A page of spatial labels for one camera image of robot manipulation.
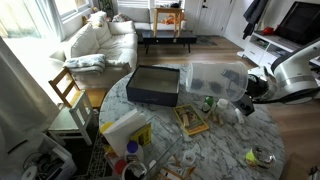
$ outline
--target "cardboard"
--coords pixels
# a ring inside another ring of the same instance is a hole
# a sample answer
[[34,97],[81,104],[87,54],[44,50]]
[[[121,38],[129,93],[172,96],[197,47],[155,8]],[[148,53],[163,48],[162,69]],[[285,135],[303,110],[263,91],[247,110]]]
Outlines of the cardboard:
[[128,100],[175,107],[179,79],[179,69],[140,65],[126,86]]

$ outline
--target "white cabinet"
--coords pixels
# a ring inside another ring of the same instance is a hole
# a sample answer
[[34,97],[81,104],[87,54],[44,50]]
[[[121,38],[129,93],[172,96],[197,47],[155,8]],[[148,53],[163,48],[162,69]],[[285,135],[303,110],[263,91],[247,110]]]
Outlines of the white cabinet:
[[258,66],[271,71],[272,63],[280,56],[293,52],[301,46],[276,35],[263,35],[261,31],[252,34],[244,55]]

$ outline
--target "white door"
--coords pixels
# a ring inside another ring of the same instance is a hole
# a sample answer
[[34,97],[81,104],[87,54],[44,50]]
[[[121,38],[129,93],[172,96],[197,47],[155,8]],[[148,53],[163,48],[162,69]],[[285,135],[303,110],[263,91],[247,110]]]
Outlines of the white door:
[[197,35],[222,36],[235,0],[202,0]]

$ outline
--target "television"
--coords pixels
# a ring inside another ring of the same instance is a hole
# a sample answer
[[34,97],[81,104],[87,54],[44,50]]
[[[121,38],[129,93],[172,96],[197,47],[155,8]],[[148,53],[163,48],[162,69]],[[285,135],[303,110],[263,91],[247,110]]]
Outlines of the television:
[[274,34],[300,45],[317,39],[320,37],[320,4],[295,1]]

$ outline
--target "white robot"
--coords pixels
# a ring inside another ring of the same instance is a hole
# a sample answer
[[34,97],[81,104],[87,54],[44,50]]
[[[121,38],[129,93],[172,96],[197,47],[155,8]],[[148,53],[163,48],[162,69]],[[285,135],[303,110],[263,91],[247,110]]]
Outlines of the white robot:
[[274,61],[271,70],[275,83],[265,69],[259,75],[254,74],[255,68],[249,70],[246,93],[233,104],[248,116],[254,112],[253,104],[298,104],[312,100],[320,87],[312,76],[309,61],[317,56],[320,56],[320,38]]

